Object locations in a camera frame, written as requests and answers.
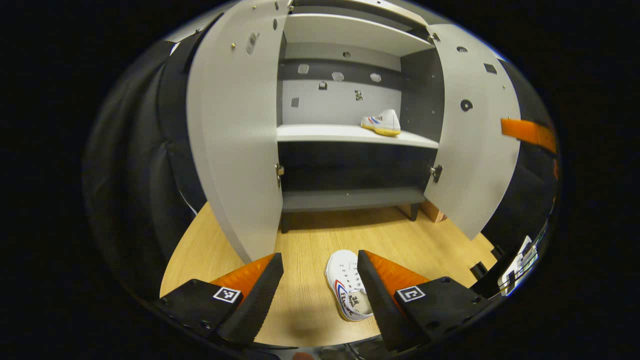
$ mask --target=white shelf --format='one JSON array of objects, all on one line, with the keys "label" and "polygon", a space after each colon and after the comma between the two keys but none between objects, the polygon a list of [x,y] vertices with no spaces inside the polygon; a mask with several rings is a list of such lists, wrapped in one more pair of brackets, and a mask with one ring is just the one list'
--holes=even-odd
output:
[{"label": "white shelf", "polygon": [[391,137],[378,135],[357,125],[280,125],[276,133],[278,142],[367,142],[438,148],[437,142],[408,131]]},{"label": "white shelf", "polygon": [[434,48],[429,42],[390,26],[321,13],[289,15],[284,34],[287,43],[320,42],[358,46],[398,57]]}]

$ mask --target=cabinet door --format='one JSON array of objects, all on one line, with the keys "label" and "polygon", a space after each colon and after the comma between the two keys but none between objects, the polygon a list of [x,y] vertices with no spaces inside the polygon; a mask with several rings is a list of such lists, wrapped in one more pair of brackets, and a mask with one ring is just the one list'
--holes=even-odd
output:
[{"label": "cabinet door", "polygon": [[502,135],[500,118],[520,118],[515,90],[493,51],[452,24],[428,26],[444,75],[444,122],[424,196],[471,240],[489,221],[513,175],[520,143]]},{"label": "cabinet door", "polygon": [[288,9],[287,1],[275,3],[244,0],[227,10],[204,35],[187,87],[196,170],[245,263],[273,252],[282,210],[276,81]]}]

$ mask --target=gray shelf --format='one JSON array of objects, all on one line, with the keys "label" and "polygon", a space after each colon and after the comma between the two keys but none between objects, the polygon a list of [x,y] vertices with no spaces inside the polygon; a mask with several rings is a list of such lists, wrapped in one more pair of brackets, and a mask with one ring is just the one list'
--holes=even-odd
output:
[{"label": "gray shelf", "polygon": [[382,208],[424,202],[417,187],[282,192],[282,212],[333,211]]}]

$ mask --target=wooden floor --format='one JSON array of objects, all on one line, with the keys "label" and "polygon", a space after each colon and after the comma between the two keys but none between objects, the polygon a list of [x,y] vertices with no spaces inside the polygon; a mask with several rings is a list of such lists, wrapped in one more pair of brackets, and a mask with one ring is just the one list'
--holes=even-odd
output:
[{"label": "wooden floor", "polygon": [[[479,234],[469,241],[447,219],[433,223],[422,211],[409,221],[408,206],[291,215],[291,230],[277,234],[284,275],[255,341],[281,346],[334,345],[378,335],[374,317],[340,317],[324,270],[332,253],[369,250],[429,279],[449,276],[469,287],[478,261],[496,262],[493,245]],[[211,281],[243,265],[205,204],[175,249],[160,296],[190,279]]]}]

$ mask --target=sneaker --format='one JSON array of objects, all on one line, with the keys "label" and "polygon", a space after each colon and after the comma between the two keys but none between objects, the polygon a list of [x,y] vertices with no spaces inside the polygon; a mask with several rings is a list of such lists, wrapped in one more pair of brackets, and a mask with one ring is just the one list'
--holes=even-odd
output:
[{"label": "sneaker", "polygon": [[349,250],[338,250],[331,255],[324,271],[333,290],[342,317],[351,321],[365,320],[373,315],[360,274],[358,256]]},{"label": "sneaker", "polygon": [[366,116],[362,118],[360,126],[385,136],[395,136],[400,133],[400,121],[396,111],[393,109],[385,110],[375,117]]}]

